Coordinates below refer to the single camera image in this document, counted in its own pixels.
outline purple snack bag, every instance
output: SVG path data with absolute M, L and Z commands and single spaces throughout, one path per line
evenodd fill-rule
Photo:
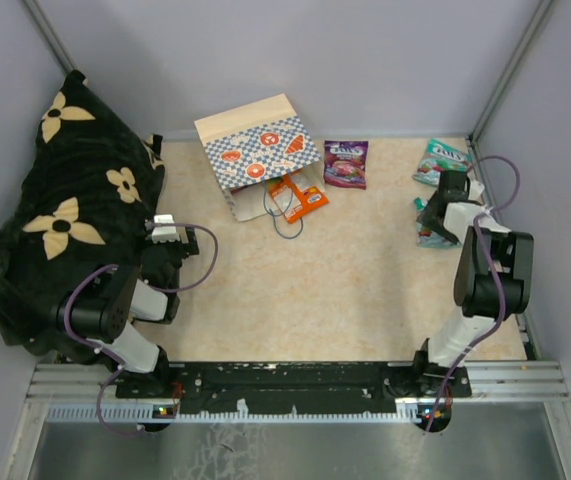
M 366 188 L 365 159 L 369 143 L 325 141 L 325 183 L 343 188 Z

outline teal snack bag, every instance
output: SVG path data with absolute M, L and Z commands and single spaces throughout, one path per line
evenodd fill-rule
M 456 150 L 454 147 L 445 145 L 435 138 L 432 138 L 427 144 L 423 158 L 421 158 L 413 178 L 414 180 L 435 187 L 438 185 L 442 171 L 466 171 L 471 160 L 469 154 Z
M 420 214 L 427 206 L 427 200 L 422 198 L 414 199 L 416 212 Z M 425 248 L 453 248 L 460 247 L 460 243 L 452 243 L 446 238 L 441 237 L 438 233 L 432 232 L 429 228 L 416 221 L 416 234 L 418 235 L 418 246 Z

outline checkered box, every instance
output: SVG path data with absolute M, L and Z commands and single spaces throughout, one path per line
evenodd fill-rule
M 223 195 L 240 221 L 265 213 L 262 182 L 321 160 L 282 94 L 195 124 Z

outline beige table surface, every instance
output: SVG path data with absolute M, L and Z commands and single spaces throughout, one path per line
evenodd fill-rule
M 465 149 L 463 139 L 443 140 Z M 171 325 L 138 323 L 138 330 L 170 360 L 411 360 L 454 307 L 460 255 L 416 246 L 412 200 L 433 188 L 411 175 L 426 144 L 371 140 L 367 190 L 327 186 L 330 204 L 306 216 L 303 234 L 289 241 L 266 215 L 234 219 L 199 142 L 163 144 L 158 212 L 209 227 L 220 254 L 211 277 L 180 294 Z M 183 285 L 211 259 L 212 241 L 198 238 L 201 255 L 185 261 Z M 470 358 L 524 359 L 514 318 Z

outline gray floor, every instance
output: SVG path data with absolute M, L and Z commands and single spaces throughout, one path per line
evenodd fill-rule
M 173 425 L 144 438 L 48 424 L 30 479 L 561 479 L 539 405 L 461 405 L 412 425 Z

